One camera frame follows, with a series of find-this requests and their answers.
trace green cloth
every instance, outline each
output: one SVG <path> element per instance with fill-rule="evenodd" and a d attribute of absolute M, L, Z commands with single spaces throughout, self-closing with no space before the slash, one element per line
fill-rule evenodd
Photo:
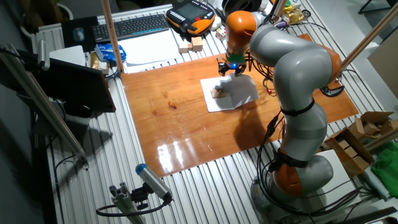
<path fill-rule="evenodd" d="M 372 171 L 381 180 L 392 197 L 398 197 L 398 144 L 390 141 L 381 146 Z"/>

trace metal pole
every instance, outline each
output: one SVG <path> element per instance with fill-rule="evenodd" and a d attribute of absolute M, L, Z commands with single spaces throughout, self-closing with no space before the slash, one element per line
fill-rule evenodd
<path fill-rule="evenodd" d="M 373 28 L 373 30 L 356 46 L 356 48 L 341 63 L 341 70 L 344 70 L 366 46 L 388 25 L 388 23 L 398 14 L 398 4 L 388 12 L 388 14 Z"/>
<path fill-rule="evenodd" d="M 7 44 L 6 49 L 14 54 L 18 54 L 17 50 L 12 44 Z M 58 114 L 57 110 L 51 105 L 49 98 L 37 83 L 32 73 L 25 71 L 24 65 L 15 56 L 3 52 L 0 53 L 0 59 L 15 76 L 17 81 L 22 85 L 27 94 L 33 99 L 35 104 L 43 112 L 45 117 L 52 124 L 61 138 L 66 142 L 68 147 L 70 147 L 76 155 L 85 160 L 86 152 L 69 130 L 68 126 Z"/>
<path fill-rule="evenodd" d="M 274 12 L 274 16 L 272 19 L 279 19 L 279 17 L 282 15 L 284 12 L 284 7 L 286 5 L 287 0 L 279 0 L 278 5 L 276 5 L 276 9 Z"/>
<path fill-rule="evenodd" d="M 113 48 L 113 54 L 116 59 L 116 65 L 118 66 L 119 73 L 123 72 L 123 61 L 122 55 L 120 54 L 118 37 L 116 36 L 116 31 L 114 29 L 111 6 L 109 6 L 108 0 L 101 0 L 102 10 L 104 12 L 106 28 L 108 29 L 109 38 L 111 39 L 111 44 Z"/>

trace small wooden block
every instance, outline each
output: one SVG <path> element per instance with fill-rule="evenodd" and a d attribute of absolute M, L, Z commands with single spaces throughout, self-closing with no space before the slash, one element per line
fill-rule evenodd
<path fill-rule="evenodd" d="M 348 147 L 347 149 L 345 149 L 347 155 L 349 155 L 351 158 L 356 157 L 356 155 L 358 155 L 358 153 L 356 153 L 356 151 L 352 148 L 352 147 Z"/>
<path fill-rule="evenodd" d="M 354 162 L 359 166 L 359 168 L 361 168 L 361 170 L 365 170 L 369 166 L 369 163 L 362 159 L 362 157 L 360 156 L 356 156 L 354 158 Z"/>
<path fill-rule="evenodd" d="M 226 96 L 226 94 L 225 94 L 223 88 L 220 88 L 220 89 L 212 89 L 212 90 L 210 90 L 210 91 L 211 91 L 211 96 L 212 96 L 213 98 L 222 98 L 222 97 L 225 97 L 225 96 Z"/>
<path fill-rule="evenodd" d="M 342 140 L 338 143 L 343 149 L 346 149 L 347 147 L 349 147 L 349 144 L 347 141 Z"/>
<path fill-rule="evenodd" d="M 191 43 L 192 43 L 192 50 L 194 52 L 203 50 L 203 41 L 201 40 L 201 37 L 192 37 Z"/>
<path fill-rule="evenodd" d="M 188 53 L 189 51 L 189 46 L 188 46 L 188 42 L 187 41 L 180 41 L 178 43 L 178 52 L 180 52 L 180 54 L 182 53 Z"/>

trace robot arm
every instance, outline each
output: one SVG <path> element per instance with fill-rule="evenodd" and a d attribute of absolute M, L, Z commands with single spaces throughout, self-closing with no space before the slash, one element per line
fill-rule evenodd
<path fill-rule="evenodd" d="M 226 63 L 238 63 L 234 56 L 242 57 L 249 46 L 254 59 L 274 67 L 274 88 L 285 116 L 285 133 L 270 166 L 270 171 L 275 171 L 270 188 L 281 200 L 300 197 L 323 187 L 333 177 L 330 163 L 322 156 L 314 156 L 326 136 L 327 119 L 312 93 L 336 78 L 341 60 L 324 46 L 270 25 L 253 32 L 253 21 L 256 18 L 243 11 L 227 18 Z"/>

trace orange handheld controller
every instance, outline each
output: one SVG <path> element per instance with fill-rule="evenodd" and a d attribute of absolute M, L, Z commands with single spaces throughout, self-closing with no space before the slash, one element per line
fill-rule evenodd
<path fill-rule="evenodd" d="M 185 0 L 166 12 L 166 18 L 173 26 L 192 36 L 202 35 L 215 17 L 212 9 L 195 0 Z"/>

